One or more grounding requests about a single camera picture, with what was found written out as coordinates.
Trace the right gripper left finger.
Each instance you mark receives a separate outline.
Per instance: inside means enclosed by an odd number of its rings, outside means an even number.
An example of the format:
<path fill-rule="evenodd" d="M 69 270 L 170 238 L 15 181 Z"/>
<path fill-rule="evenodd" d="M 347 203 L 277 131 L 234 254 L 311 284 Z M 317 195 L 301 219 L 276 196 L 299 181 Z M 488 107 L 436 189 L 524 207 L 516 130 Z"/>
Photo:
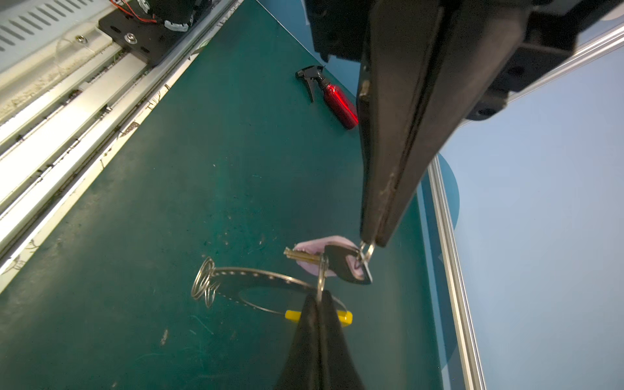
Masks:
<path fill-rule="evenodd" d="M 319 389 L 319 313 L 316 297 L 305 299 L 289 356 L 275 389 Z"/>

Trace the silver key with white tag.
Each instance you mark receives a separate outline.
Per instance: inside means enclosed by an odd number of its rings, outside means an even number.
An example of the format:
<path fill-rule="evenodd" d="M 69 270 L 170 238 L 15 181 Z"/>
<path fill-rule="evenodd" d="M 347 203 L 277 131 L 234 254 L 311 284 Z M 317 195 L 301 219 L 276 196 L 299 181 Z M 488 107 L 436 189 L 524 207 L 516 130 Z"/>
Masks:
<path fill-rule="evenodd" d="M 325 259 L 328 263 L 326 276 L 336 276 L 351 284 L 369 285 L 373 281 L 369 262 L 374 250 L 374 245 L 365 242 L 355 245 L 345 237 L 331 236 L 298 243 L 293 249 L 286 248 L 284 255 L 311 275 L 318 275 Z"/>

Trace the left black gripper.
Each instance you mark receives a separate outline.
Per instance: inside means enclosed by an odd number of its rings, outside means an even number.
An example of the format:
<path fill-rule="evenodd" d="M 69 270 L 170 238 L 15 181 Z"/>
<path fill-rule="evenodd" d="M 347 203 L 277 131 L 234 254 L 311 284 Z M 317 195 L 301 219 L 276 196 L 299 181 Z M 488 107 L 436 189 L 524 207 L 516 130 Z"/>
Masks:
<path fill-rule="evenodd" d="M 578 35 L 616 6 L 614 1 L 306 2 L 321 57 L 361 64 L 359 116 L 413 121 L 385 227 L 395 232 L 427 166 L 487 94 L 505 100 L 528 79 L 568 59 Z"/>

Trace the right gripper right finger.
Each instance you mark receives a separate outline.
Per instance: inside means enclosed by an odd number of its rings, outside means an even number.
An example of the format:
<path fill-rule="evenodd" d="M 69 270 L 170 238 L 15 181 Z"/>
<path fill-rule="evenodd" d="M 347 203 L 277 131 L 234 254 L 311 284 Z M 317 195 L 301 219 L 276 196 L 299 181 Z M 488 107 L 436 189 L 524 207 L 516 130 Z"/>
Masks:
<path fill-rule="evenodd" d="M 320 388 L 364 389 L 329 291 L 323 291 L 318 306 Z"/>

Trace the large keyring with yellow grip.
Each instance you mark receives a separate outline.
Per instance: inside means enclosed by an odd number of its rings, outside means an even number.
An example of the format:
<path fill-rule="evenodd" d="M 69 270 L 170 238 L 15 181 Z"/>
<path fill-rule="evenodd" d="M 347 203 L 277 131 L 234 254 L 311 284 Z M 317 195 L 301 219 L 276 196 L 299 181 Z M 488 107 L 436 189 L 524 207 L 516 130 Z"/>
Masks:
<path fill-rule="evenodd" d="M 190 295 L 196 301 L 202 300 L 207 308 L 211 308 L 216 297 L 221 296 L 230 302 L 277 315 L 292 323 L 298 323 L 302 319 L 302 312 L 273 310 L 257 305 L 245 298 L 245 292 L 254 289 L 274 289 L 287 293 L 320 295 L 328 276 L 328 260 L 324 257 L 312 257 L 310 260 L 320 261 L 317 284 L 315 285 L 273 271 L 238 266 L 217 267 L 212 258 L 207 258 L 195 276 Z"/>

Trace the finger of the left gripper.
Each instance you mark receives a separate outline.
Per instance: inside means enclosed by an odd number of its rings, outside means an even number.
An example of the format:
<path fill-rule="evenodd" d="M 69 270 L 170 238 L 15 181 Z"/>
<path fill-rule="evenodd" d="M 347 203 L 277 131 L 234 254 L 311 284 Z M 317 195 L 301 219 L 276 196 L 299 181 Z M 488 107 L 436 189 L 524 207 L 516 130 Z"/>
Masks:
<path fill-rule="evenodd" d="M 361 238 L 385 244 L 393 233 L 385 224 L 444 10 L 438 1 L 377 1 L 370 12 L 363 63 L 368 73 L 360 77 L 358 96 L 358 107 L 368 110 L 361 125 Z"/>

